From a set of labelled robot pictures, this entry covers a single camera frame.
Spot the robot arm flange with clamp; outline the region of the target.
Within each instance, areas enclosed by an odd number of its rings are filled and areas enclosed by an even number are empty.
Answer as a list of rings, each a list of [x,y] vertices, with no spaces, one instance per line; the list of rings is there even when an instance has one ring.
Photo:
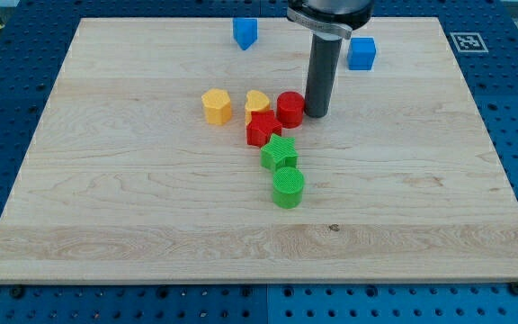
[[[289,0],[286,17],[314,33],[350,39],[371,18],[374,0]]]

